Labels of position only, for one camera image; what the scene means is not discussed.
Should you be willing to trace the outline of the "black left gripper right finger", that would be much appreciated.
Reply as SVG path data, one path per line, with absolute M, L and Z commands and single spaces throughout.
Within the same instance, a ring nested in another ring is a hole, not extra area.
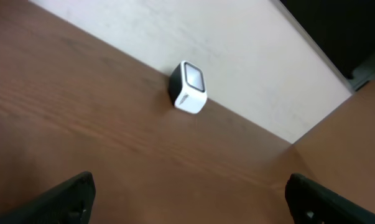
M 285 199 L 294 223 L 375 223 L 375 213 L 299 173 L 287 181 Z

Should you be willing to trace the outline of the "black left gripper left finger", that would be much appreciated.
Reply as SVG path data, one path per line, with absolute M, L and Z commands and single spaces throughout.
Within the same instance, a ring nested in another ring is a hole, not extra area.
M 84 171 L 28 203 L 0 215 L 0 223 L 88 224 L 96 188 L 93 174 Z

